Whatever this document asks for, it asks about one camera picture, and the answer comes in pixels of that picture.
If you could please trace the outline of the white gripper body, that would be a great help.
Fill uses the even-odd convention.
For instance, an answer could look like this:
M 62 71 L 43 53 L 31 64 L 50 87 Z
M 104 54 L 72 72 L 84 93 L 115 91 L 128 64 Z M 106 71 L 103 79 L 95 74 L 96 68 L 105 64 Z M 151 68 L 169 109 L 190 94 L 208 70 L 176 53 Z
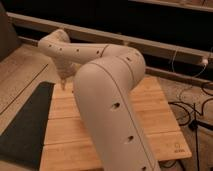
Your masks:
M 59 77 L 64 80 L 76 74 L 75 64 L 71 60 L 56 59 L 54 61 Z

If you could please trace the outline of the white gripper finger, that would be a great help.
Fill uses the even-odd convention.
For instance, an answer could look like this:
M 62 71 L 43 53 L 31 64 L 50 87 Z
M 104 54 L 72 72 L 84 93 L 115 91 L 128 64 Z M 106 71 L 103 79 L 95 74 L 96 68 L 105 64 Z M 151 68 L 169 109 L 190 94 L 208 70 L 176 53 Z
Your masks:
M 65 90 L 66 80 L 65 79 L 61 79 L 60 84 L 61 84 L 61 89 Z

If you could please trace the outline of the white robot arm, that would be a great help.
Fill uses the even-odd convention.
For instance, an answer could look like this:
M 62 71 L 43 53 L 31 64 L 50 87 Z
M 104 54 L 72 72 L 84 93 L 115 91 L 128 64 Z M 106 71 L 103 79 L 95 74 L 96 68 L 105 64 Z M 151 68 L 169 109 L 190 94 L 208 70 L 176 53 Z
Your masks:
M 58 29 L 38 42 L 62 79 L 73 76 L 74 97 L 104 171 L 160 171 L 129 94 L 145 75 L 135 48 L 72 43 Z

